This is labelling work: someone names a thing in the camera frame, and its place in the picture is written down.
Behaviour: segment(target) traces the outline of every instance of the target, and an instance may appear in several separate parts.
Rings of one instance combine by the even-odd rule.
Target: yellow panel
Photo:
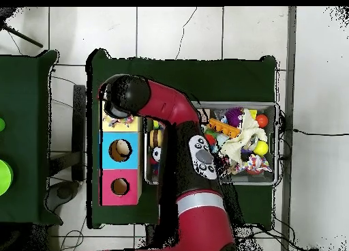
[[[110,117],[102,111],[102,117],[106,117],[102,122],[102,130],[103,132],[139,132],[141,131],[140,125],[142,124],[142,119],[140,117],[134,117],[133,122],[125,125],[124,123],[116,123],[113,127],[109,126]]]

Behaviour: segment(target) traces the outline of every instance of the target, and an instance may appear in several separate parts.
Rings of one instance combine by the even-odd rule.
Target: green object
[[[3,129],[5,129],[5,121],[0,118],[0,132],[3,131]]]
[[[0,196],[0,222],[61,224],[46,210],[48,181],[48,74],[55,50],[37,57],[0,55],[0,158],[14,171],[14,180]]]
[[[0,196],[10,187],[13,175],[10,165],[0,160]]]
[[[92,103],[93,141],[99,140],[99,86],[114,74],[136,74],[184,91],[189,99],[212,102],[273,102],[275,84],[273,57],[260,61],[225,59],[217,61],[110,59],[102,49],[87,60],[89,99]],[[93,168],[99,165],[98,143],[92,142]],[[143,182],[138,205],[107,206],[98,204],[98,172],[92,172],[92,224],[157,223],[157,187]],[[261,223],[271,229],[272,186],[224,185],[227,211],[232,223]],[[239,209],[234,201],[239,201]]]
[[[213,138],[217,138],[218,136],[218,132],[216,132],[215,130],[212,130],[210,128],[207,128],[206,131],[204,131],[205,134],[210,134]]]

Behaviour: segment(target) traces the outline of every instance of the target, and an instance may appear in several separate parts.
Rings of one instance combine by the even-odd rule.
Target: white cloth
[[[227,155],[231,160],[242,164],[241,148],[247,144],[253,135],[256,135],[259,140],[268,141],[265,131],[259,128],[258,122],[251,116],[248,108],[243,109],[243,123],[240,134],[236,138],[229,138],[225,141],[221,148],[221,152]]]

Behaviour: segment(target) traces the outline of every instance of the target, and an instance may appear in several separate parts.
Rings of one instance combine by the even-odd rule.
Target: table
[[[48,74],[57,51],[37,57],[0,55],[0,159],[14,180],[0,196],[0,222],[61,224],[44,206],[49,182]]]
[[[217,61],[111,59],[103,49],[87,59],[87,224],[156,224],[156,186],[143,182],[139,203],[132,206],[99,206],[98,203],[98,101],[99,86],[114,74],[135,74],[170,85],[200,101],[274,102],[274,57],[260,61],[225,59]],[[235,225],[261,223],[272,227],[273,186],[224,185],[223,192],[230,221]],[[233,203],[238,198],[239,205]]]

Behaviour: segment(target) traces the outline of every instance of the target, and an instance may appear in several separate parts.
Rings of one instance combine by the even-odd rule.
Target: toy bin
[[[236,175],[229,174],[225,177],[220,177],[221,183],[234,183],[236,185],[259,185],[267,186],[273,185],[277,182],[278,167],[277,167],[277,153],[278,153],[278,126],[279,121],[279,106],[274,102],[192,102],[192,104],[198,109],[199,114],[202,116],[202,121],[207,122],[209,117],[215,118],[214,113],[224,115],[229,108],[242,107],[250,110],[257,110],[257,115],[263,114],[268,117],[268,124],[264,129],[267,138],[269,150],[264,155],[267,159],[272,172],[263,171],[258,175],[248,174],[247,171],[240,172]],[[202,110],[207,110],[206,115],[203,115]],[[151,170],[151,164],[149,159],[151,157],[151,151],[149,146],[149,132],[153,129],[153,120],[147,119],[147,129],[145,130],[145,180],[147,183],[157,185],[158,177],[153,174]]]
[[[213,117],[213,111],[224,115],[229,108],[242,107],[250,110],[257,110],[257,115],[263,114],[268,117],[268,124],[264,129],[268,138],[269,150],[264,155],[267,159],[272,172],[264,171],[259,175],[250,175],[246,171],[236,175],[229,174],[225,177],[220,177],[221,183],[234,183],[236,185],[260,185],[268,186],[277,182],[278,167],[278,121],[279,121],[279,106],[274,102],[192,102],[197,109],[209,109],[210,115]]]

